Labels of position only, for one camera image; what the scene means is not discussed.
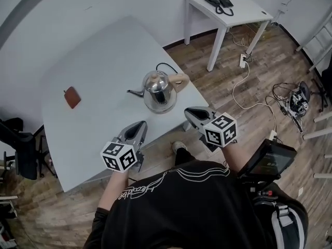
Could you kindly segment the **stainless steel kettle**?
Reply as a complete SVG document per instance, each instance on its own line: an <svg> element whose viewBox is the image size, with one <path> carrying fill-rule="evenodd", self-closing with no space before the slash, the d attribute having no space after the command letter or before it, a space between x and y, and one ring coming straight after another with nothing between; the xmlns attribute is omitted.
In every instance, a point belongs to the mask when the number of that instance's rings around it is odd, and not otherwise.
<svg viewBox="0 0 332 249"><path fill-rule="evenodd" d="M146 74L141 91L128 90L127 92L143 98L147 107L171 107L176 104L177 94L189 82L189 76L184 73L167 75L157 70Z"/></svg>

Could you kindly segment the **person's black shirt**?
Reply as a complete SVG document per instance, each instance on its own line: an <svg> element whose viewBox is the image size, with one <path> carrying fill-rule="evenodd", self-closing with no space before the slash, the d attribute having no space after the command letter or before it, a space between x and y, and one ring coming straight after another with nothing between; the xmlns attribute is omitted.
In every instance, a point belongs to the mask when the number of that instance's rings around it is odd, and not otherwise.
<svg viewBox="0 0 332 249"><path fill-rule="evenodd" d="M192 161L142 179L98 208L84 249L276 249L235 174Z"/></svg>

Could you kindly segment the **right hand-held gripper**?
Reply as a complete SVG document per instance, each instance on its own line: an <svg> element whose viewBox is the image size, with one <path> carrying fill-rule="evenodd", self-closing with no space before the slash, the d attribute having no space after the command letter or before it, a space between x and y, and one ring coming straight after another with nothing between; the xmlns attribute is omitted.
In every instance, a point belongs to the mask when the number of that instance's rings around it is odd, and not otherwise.
<svg viewBox="0 0 332 249"><path fill-rule="evenodd" d="M237 121L228 113L210 107L193 106L184 110L187 121L201 134L199 140L211 151L223 148L236 140Z"/></svg>

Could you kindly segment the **black monitor screen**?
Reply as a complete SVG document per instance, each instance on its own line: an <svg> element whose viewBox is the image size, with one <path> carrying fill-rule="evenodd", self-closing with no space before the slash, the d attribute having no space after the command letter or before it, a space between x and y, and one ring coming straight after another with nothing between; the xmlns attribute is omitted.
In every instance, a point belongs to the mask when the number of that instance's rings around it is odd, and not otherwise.
<svg viewBox="0 0 332 249"><path fill-rule="evenodd" d="M297 151L287 145L264 139L247 164L238 172L243 183L271 183L280 179L281 174L294 161Z"/></svg>

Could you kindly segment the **person's shoe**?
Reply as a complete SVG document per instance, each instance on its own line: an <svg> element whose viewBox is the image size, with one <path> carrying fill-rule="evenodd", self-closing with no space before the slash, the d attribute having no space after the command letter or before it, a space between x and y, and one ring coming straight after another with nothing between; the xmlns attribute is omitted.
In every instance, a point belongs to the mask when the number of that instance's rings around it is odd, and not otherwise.
<svg viewBox="0 0 332 249"><path fill-rule="evenodd" d="M174 153L177 153L177 151L181 148L187 150L186 145L181 141L176 141L172 144L172 149Z"/></svg>

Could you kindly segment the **large white table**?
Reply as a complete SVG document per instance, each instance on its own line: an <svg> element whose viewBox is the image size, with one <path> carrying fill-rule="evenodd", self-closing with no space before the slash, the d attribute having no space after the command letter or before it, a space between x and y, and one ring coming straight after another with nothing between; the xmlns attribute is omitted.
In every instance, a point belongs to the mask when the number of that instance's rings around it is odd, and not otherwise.
<svg viewBox="0 0 332 249"><path fill-rule="evenodd" d="M100 156L105 144L126 126L146 121L145 143L185 122L184 109L207 106L193 84L166 114L154 114L140 90L145 75L159 67L167 74L178 65L133 18L125 17L97 32L57 62L41 81L41 111L48 147L63 191L106 173ZM81 101L71 109L64 98L70 86Z"/></svg>

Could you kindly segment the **black office chair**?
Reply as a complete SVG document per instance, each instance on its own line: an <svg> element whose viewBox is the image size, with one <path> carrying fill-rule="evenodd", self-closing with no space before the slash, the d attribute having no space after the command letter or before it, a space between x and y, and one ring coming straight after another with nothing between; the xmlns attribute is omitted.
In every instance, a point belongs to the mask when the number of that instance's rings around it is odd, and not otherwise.
<svg viewBox="0 0 332 249"><path fill-rule="evenodd" d="M26 179L34 181L38 177L44 177L43 167L46 167L55 178L58 177L46 162L46 156L50 152L43 150L43 140L45 139L46 137L41 135L39 145L36 145L36 136L23 132L22 119L12 118L5 121L0 119L0 141L15 150L15 154L12 156L3 154L4 166L13 162L16 173Z"/></svg>
<svg viewBox="0 0 332 249"><path fill-rule="evenodd" d="M319 108L319 113L322 113L325 108L332 106L332 68L327 68L322 72L321 75L321 85L317 83L315 79L312 79L315 83L318 91L311 91L311 95L318 95L321 97L321 107Z"/></svg>

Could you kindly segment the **person's left forearm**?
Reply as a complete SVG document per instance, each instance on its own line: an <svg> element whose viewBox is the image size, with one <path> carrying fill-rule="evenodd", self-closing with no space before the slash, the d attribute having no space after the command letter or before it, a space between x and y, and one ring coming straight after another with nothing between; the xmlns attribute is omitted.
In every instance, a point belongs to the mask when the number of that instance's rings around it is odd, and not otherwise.
<svg viewBox="0 0 332 249"><path fill-rule="evenodd" d="M118 196L128 187L129 171L113 172L98 203L98 208L109 211Z"/></svg>

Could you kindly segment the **aluminium ladder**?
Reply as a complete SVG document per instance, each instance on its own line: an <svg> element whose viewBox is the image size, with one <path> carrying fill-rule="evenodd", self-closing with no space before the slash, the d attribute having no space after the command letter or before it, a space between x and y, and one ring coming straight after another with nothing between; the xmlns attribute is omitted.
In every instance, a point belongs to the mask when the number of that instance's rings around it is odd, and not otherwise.
<svg viewBox="0 0 332 249"><path fill-rule="evenodd" d="M314 33L294 50L294 53L302 50L309 51L311 55L310 60L313 63L307 70L307 73L312 72L324 60L326 55L332 51L332 11L321 22Z"/></svg>

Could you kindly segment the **brown leather wallet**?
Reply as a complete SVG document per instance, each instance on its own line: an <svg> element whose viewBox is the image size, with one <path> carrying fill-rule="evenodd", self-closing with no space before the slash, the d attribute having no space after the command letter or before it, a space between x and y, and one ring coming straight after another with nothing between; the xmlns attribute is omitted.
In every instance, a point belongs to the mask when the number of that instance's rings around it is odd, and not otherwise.
<svg viewBox="0 0 332 249"><path fill-rule="evenodd" d="M64 91L64 98L71 109L74 109L81 101L78 92L72 86Z"/></svg>

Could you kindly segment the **electronic device on floor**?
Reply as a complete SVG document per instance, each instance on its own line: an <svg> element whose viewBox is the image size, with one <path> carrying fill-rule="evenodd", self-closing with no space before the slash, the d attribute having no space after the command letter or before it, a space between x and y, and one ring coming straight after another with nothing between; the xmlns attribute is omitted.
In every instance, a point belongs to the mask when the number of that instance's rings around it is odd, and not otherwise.
<svg viewBox="0 0 332 249"><path fill-rule="evenodd" d="M301 81L296 90L291 92L289 100L289 112L298 118L306 114L309 107L311 92L308 85Z"/></svg>

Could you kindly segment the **white side table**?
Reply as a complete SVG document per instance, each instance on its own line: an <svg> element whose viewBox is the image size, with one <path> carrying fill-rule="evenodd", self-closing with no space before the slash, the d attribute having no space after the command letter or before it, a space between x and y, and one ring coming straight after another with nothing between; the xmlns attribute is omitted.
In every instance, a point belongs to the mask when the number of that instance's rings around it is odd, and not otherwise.
<svg viewBox="0 0 332 249"><path fill-rule="evenodd" d="M314 118L314 123L320 122L322 120L326 120L328 118L332 117L332 111L326 114L323 114L321 116L318 116L316 118ZM302 138L304 140L309 140L309 139L313 139L316 137L320 137L320 136L324 136L324 135L328 135L332 133L332 127L328 127L325 129L321 129L312 133L308 133L302 136ZM314 173L313 174L313 178L315 179L330 179L332 180L332 173Z"/></svg>

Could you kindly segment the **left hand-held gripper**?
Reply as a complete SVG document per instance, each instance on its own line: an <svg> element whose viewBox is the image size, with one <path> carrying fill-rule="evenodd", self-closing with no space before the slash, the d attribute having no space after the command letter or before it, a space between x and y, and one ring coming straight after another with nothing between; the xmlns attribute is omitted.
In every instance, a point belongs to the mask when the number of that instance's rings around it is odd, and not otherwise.
<svg viewBox="0 0 332 249"><path fill-rule="evenodd" d="M109 170L124 173L138 172L144 161L140 148L148 130L147 122L138 121L125 127L112 141L107 142L100 155Z"/></svg>

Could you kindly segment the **white shelf rack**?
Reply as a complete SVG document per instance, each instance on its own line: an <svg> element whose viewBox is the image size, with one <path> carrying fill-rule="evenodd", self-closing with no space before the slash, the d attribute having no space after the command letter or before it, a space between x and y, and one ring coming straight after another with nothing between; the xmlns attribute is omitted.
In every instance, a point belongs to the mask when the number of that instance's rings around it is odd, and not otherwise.
<svg viewBox="0 0 332 249"><path fill-rule="evenodd" d="M17 195L0 195L0 249L14 249L17 247L17 242L8 223L9 219L15 219L18 216L12 202L16 199L18 199Z"/></svg>

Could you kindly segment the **person's right forearm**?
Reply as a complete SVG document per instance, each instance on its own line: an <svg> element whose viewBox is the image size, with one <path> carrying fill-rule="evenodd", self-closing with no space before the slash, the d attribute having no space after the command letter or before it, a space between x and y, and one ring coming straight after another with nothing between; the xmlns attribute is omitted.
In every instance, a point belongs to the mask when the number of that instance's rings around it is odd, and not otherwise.
<svg viewBox="0 0 332 249"><path fill-rule="evenodd" d="M228 144L222 148L222 152L229 168L237 173L241 171L250 158L248 153L238 143Z"/></svg>

